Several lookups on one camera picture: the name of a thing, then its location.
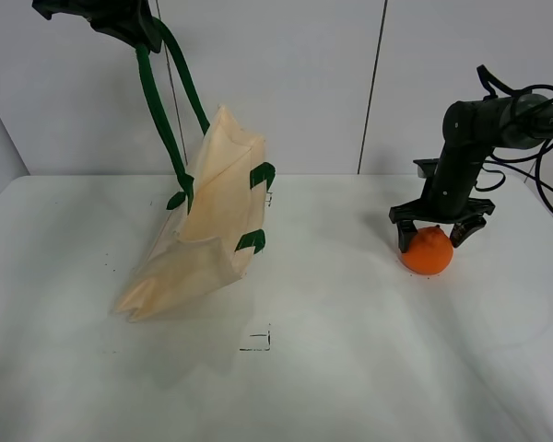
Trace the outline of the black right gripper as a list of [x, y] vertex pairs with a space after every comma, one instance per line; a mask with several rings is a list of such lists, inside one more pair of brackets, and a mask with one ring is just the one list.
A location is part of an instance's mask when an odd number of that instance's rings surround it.
[[454, 224], [450, 241], [459, 248], [486, 225], [483, 216], [491, 215], [495, 204], [490, 199], [471, 197], [481, 171], [481, 162], [453, 163], [439, 158], [417, 159], [418, 176], [425, 180], [420, 196], [393, 206], [389, 218], [397, 228], [398, 249], [407, 253], [418, 234], [413, 221]]

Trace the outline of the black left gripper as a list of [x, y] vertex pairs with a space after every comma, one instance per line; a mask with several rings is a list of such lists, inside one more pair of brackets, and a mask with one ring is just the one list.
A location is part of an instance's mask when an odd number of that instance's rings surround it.
[[136, 48], [145, 45], [159, 53], [162, 38], [148, 1], [143, 0], [33, 0], [32, 7], [44, 18], [67, 14], [86, 19], [97, 32]]

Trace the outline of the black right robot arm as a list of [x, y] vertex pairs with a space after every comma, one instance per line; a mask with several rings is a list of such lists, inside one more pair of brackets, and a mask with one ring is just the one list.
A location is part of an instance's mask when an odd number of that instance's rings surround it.
[[402, 252], [418, 232], [417, 221], [451, 225], [456, 248], [486, 225], [494, 203], [471, 196], [486, 159], [496, 148], [526, 150], [553, 140], [553, 99], [519, 93], [457, 101], [445, 113], [442, 135], [441, 156], [415, 162], [425, 180], [419, 198], [390, 209]]

